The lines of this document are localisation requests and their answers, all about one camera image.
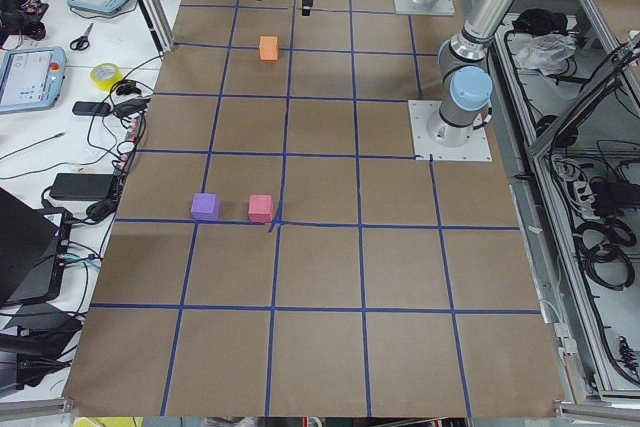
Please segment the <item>black power adapter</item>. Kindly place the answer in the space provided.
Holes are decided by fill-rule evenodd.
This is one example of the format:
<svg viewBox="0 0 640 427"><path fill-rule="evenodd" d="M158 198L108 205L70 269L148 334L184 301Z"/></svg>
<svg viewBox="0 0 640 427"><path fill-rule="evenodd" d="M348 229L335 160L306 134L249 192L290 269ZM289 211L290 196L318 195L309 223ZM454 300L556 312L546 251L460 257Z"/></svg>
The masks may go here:
<svg viewBox="0 0 640 427"><path fill-rule="evenodd" d="M98 201L110 195L113 185L112 174L58 173L49 195L56 200Z"/></svg>

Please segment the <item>black laptop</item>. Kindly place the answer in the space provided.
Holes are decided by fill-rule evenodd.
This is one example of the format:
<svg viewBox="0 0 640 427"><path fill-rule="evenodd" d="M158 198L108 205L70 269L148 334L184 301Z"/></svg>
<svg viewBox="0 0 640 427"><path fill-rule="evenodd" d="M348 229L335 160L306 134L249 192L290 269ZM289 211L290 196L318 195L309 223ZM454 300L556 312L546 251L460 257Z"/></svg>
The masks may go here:
<svg viewBox="0 0 640 427"><path fill-rule="evenodd" d="M33 209L1 191L1 305L55 299L65 269L71 214L62 207Z"/></svg>

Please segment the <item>orange foam block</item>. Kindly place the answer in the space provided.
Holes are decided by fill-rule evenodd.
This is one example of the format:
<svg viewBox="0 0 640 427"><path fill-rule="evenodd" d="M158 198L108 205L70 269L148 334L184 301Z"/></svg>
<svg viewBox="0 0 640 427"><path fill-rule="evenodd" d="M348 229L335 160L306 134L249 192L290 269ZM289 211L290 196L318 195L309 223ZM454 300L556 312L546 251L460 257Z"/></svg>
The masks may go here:
<svg viewBox="0 0 640 427"><path fill-rule="evenodd" d="M260 37L259 57L262 61L277 61L279 59L279 39L277 36Z"/></svg>

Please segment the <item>yellow tape roll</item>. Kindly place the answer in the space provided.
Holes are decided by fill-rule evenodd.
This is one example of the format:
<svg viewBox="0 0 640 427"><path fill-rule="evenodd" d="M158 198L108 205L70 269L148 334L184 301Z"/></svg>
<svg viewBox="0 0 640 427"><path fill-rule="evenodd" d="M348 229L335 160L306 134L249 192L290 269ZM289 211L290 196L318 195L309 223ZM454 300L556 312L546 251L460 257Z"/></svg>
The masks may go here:
<svg viewBox="0 0 640 427"><path fill-rule="evenodd" d="M105 62L92 68L90 78L99 90L109 92L124 79L124 74L118 65Z"/></svg>

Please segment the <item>purple foam block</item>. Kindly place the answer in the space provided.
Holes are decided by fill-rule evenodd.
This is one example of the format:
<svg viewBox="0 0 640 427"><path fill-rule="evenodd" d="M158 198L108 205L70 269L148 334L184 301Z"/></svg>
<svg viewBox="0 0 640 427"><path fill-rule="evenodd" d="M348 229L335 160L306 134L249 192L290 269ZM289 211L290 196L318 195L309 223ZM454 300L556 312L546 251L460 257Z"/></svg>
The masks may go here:
<svg viewBox="0 0 640 427"><path fill-rule="evenodd" d="M192 198L191 216L198 221L216 221L220 205L220 199L214 193L195 193Z"/></svg>

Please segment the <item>scissors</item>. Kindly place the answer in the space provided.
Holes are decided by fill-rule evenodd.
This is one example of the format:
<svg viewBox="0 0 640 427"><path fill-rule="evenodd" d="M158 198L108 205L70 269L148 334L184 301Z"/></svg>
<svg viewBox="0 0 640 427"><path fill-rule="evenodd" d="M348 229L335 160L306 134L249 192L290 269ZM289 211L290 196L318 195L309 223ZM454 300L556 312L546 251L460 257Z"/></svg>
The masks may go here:
<svg viewBox="0 0 640 427"><path fill-rule="evenodd" d="M89 26L85 29L85 31L80 36L73 39L69 43L69 49L74 52L83 52L87 50L90 47L89 36L92 29L93 29L93 23L90 23Z"/></svg>

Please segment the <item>red foam block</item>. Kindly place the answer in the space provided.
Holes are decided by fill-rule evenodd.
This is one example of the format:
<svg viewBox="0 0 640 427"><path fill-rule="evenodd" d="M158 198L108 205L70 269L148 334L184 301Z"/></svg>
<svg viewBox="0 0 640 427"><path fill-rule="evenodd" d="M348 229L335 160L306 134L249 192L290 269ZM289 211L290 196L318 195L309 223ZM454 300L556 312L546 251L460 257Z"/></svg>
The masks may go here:
<svg viewBox="0 0 640 427"><path fill-rule="evenodd" d="M254 223L269 223L273 221L274 203L271 195L251 194L248 204L248 217Z"/></svg>

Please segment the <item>teach pendant near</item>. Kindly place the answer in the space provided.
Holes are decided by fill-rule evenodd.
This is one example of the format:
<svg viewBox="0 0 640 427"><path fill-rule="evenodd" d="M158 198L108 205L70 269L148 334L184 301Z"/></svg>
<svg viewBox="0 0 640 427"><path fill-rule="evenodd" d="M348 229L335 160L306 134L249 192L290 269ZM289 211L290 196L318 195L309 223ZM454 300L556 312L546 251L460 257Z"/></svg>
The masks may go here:
<svg viewBox="0 0 640 427"><path fill-rule="evenodd" d="M1 113L51 108L61 92L66 62L58 46L6 53L1 64Z"/></svg>

